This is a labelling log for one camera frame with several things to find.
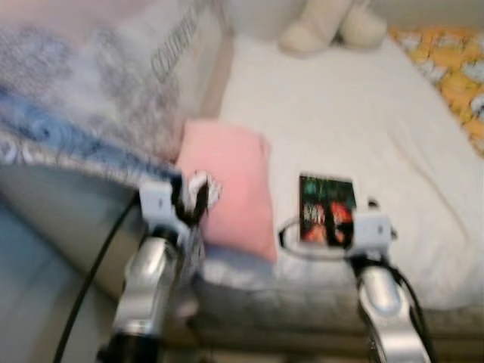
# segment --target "yellow floral fabric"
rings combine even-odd
[[[440,91],[484,157],[484,33],[435,27],[390,34]]]

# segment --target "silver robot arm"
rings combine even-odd
[[[431,362],[412,323],[408,298],[388,269],[364,268],[358,298],[362,317],[370,331],[371,351],[378,362]]]
[[[369,210],[355,212],[353,221],[353,244],[346,257],[358,282],[360,315],[369,330],[374,360],[435,363],[418,301],[410,304],[409,297],[413,300],[414,296],[405,292],[403,277],[386,261],[393,234],[388,217]]]
[[[145,183],[140,188],[141,213],[149,233],[126,266],[113,333],[110,342],[98,352],[99,362],[160,360],[162,326],[170,294],[177,284],[182,246],[190,236],[190,224],[201,217],[192,212],[185,214],[191,209],[184,200],[186,195],[185,186],[173,185],[172,181]]]

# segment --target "wire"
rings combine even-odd
[[[429,355],[430,361],[432,363],[437,363],[436,351],[433,348],[432,340],[430,339],[429,329],[427,327],[427,322],[425,321],[424,312],[418,301],[417,294],[415,293],[413,287],[410,285],[408,279],[397,269],[389,266],[390,271],[396,276],[397,280],[402,282],[407,288],[410,296],[414,302],[415,313],[417,314],[418,324],[420,328],[420,338],[423,340],[423,344],[427,348],[427,353]]]
[[[52,363],[61,363],[62,362],[62,357],[64,355],[64,351],[66,350],[67,346],[67,341],[69,340],[70,333],[73,329],[74,323],[76,322],[77,315],[79,314],[79,310],[82,305],[82,301],[85,298],[85,295],[87,294],[89,287],[91,286],[94,277],[96,273],[98,272],[99,266],[103,262],[104,256],[106,255],[107,250],[109,249],[109,246],[111,245],[111,242],[113,241],[114,237],[116,236],[116,233],[119,230],[119,227],[121,224],[125,221],[127,215],[131,211],[132,207],[138,202],[138,194],[136,193],[133,198],[129,201],[128,205],[126,208],[123,210],[123,212],[119,215],[118,219],[114,223],[113,227],[111,228],[109,234],[107,235],[106,239],[103,242],[103,245],[101,249],[99,250],[98,256],[96,257],[96,260],[92,264],[91,269],[89,270],[89,273],[85,276],[84,282],[82,283],[81,290],[79,291],[76,301],[74,302],[74,305],[72,309],[70,310],[69,318],[67,319],[66,325],[64,326],[64,331],[62,332],[62,335],[60,336],[59,344],[57,345],[57,349],[55,352],[54,360]]]
[[[330,247],[330,248],[321,248],[315,247],[312,248],[310,251],[298,251],[290,248],[287,245],[285,234],[287,229],[293,226],[299,225],[299,216],[294,217],[284,223],[283,227],[279,230],[279,246],[281,249],[285,250],[289,254],[299,258],[305,259],[310,262],[328,262],[328,261],[344,261],[346,259],[345,253],[346,251],[343,248],[339,247]]]

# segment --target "pink pillow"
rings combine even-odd
[[[186,123],[178,168],[187,178],[208,172],[221,185],[201,224],[208,244],[276,260],[268,157],[267,141],[255,132],[212,120]]]

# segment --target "plush toy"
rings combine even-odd
[[[306,7],[279,39],[291,54],[326,49],[339,32],[350,48],[370,49],[381,44],[387,25],[368,8],[369,0],[308,0]]]

